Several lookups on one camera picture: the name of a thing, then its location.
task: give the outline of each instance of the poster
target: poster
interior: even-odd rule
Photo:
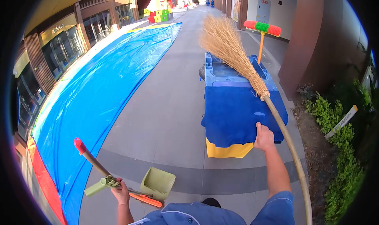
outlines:
[[[233,20],[235,22],[238,22],[239,5],[240,5],[240,1],[239,0],[234,0]]]

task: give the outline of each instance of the white sign stake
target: white sign stake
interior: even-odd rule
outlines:
[[[342,118],[342,120],[331,131],[329,131],[329,133],[325,135],[325,139],[332,137],[336,133],[338,128],[341,129],[342,127],[344,127],[357,111],[358,111],[357,106],[353,105],[353,107],[344,116],[344,118]]]

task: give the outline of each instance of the shirt sleeve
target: shirt sleeve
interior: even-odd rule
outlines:
[[[295,225],[292,202],[293,196],[289,191],[273,195],[250,225]]]

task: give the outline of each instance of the green dustpan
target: green dustpan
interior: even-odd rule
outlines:
[[[173,187],[174,174],[150,167],[141,182],[140,191],[153,194],[154,199],[165,200]]]

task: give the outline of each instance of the soil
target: soil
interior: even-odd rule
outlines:
[[[299,98],[294,101],[293,114],[299,128],[306,154],[309,193],[312,204],[313,224],[324,224],[324,194],[330,180],[337,175],[337,147],[327,142],[315,119],[305,112]]]

